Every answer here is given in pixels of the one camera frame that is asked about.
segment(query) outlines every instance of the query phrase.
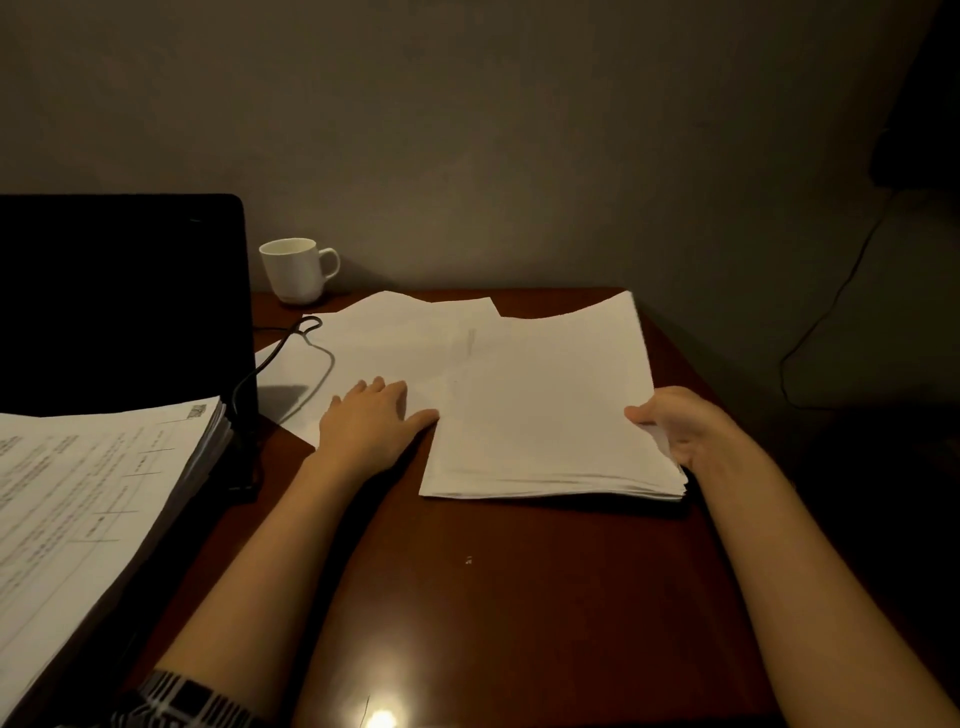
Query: forearm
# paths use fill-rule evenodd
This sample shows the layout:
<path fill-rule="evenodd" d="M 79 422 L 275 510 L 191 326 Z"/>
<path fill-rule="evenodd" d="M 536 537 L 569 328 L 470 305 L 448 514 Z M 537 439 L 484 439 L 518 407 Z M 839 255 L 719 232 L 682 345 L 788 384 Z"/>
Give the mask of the forearm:
<path fill-rule="evenodd" d="M 956 726 L 960 714 L 742 432 L 695 472 L 784 716 L 804 726 Z"/>
<path fill-rule="evenodd" d="M 308 458 L 157 667 L 274 717 L 352 478 Z"/>

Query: glossy table surface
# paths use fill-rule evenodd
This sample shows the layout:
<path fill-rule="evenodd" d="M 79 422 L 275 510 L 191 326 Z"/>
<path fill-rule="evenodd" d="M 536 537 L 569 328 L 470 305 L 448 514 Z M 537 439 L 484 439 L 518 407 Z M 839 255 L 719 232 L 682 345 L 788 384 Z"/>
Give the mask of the glossy table surface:
<path fill-rule="evenodd" d="M 491 296 L 505 316 L 576 310 L 619 289 L 415 293 Z M 289 308 L 253 294 L 257 326 L 362 298 Z M 713 394 L 641 315 L 658 386 Z M 258 332 L 261 348 L 278 338 Z M 310 447 L 265 424 L 257 503 L 231 508 L 132 671 L 142 678 L 282 495 Z M 422 498 L 431 434 L 365 487 L 305 637 L 294 722 L 356 728 L 579 726 L 772 716 L 777 707 L 696 486 L 681 505 L 627 497 Z M 296 697 L 298 685 L 292 686 Z"/>

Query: white mug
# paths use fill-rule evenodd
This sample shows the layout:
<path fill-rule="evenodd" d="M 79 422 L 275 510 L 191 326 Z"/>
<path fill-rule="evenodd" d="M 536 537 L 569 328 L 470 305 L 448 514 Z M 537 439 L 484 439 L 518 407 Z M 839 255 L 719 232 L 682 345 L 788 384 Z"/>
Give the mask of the white mug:
<path fill-rule="evenodd" d="M 333 255 L 337 267 L 324 273 L 320 259 Z M 340 254 L 333 248 L 317 250 L 317 243 L 305 237 L 285 237 L 260 246 L 263 267 L 276 297 L 284 303 L 313 303 L 324 292 L 326 282 L 340 273 Z"/>

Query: black and white checkered sleeve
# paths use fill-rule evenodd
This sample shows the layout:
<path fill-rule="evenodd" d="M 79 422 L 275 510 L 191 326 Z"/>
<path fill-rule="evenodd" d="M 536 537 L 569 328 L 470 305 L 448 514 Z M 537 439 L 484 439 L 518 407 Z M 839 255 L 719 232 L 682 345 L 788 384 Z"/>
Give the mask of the black and white checkered sleeve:
<path fill-rule="evenodd" d="M 120 698 L 107 722 L 116 728 L 267 728 L 229 698 L 173 672 L 155 670 Z"/>

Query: hand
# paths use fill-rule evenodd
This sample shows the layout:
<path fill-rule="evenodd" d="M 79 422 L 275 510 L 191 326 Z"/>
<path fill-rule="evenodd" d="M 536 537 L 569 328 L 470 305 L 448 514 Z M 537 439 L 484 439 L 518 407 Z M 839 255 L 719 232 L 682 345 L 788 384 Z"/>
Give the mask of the hand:
<path fill-rule="evenodd" d="M 713 451 L 729 446 L 728 435 L 741 431 L 730 415 L 686 387 L 657 389 L 646 404 L 623 414 L 635 425 L 659 425 L 674 458 L 694 473 Z"/>
<path fill-rule="evenodd" d="M 363 379 L 341 400 L 334 397 L 320 420 L 320 445 L 312 456 L 335 463 L 360 481 L 390 468 L 414 437 L 440 413 L 423 409 L 406 420 L 407 384 Z"/>

